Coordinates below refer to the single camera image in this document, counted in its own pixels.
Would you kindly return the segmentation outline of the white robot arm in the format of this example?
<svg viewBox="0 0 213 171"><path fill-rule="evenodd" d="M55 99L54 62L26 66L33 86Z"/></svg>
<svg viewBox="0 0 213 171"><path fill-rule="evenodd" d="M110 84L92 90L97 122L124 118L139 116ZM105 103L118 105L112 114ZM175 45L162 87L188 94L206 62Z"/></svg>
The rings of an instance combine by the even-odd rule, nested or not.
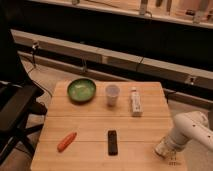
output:
<svg viewBox="0 0 213 171"><path fill-rule="evenodd" d="M200 111L176 114L173 117L173 128L156 145L155 152L167 158L182 151L190 140L196 140L213 151L213 131L209 129L208 118Z"/></svg>

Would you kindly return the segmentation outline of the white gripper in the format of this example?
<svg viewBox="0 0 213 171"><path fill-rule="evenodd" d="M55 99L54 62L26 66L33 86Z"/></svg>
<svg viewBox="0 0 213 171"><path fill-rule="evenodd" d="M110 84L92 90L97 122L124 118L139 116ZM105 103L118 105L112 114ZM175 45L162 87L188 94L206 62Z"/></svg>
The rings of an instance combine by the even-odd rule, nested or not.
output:
<svg viewBox="0 0 213 171"><path fill-rule="evenodd" d="M162 139L155 147L155 152L160 157L172 157L176 154L176 151L170 148L165 139Z"/></svg>

